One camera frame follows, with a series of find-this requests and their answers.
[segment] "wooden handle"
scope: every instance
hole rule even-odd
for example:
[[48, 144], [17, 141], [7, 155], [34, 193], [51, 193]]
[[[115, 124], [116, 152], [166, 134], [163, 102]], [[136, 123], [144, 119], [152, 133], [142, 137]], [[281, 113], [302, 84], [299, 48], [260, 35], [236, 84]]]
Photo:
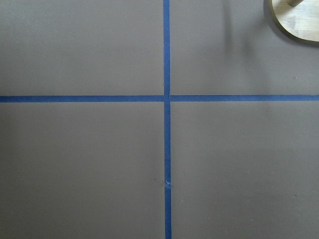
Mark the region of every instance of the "wooden handle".
[[303, 0], [288, 0], [288, 4], [290, 6], [297, 6], [299, 3], [301, 3]]

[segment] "round wooden board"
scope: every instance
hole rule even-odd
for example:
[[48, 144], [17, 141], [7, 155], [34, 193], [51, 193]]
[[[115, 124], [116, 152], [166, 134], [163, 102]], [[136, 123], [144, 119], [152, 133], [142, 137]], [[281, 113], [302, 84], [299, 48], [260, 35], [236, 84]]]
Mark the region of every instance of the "round wooden board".
[[304, 0], [292, 7], [287, 0], [269, 0], [274, 17], [282, 28], [306, 41], [319, 42], [319, 0]]

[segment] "gray surface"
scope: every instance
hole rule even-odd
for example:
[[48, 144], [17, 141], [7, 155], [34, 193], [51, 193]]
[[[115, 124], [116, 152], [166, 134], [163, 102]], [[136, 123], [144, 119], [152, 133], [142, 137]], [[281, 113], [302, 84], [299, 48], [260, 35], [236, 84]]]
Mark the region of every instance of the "gray surface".
[[162, 94], [162, 1], [1, 0], [0, 95]]
[[173, 103], [174, 239], [316, 239], [319, 103]]
[[162, 111], [0, 104], [0, 238], [163, 239]]
[[263, 4], [171, 1], [171, 92], [318, 94], [319, 48], [273, 31]]

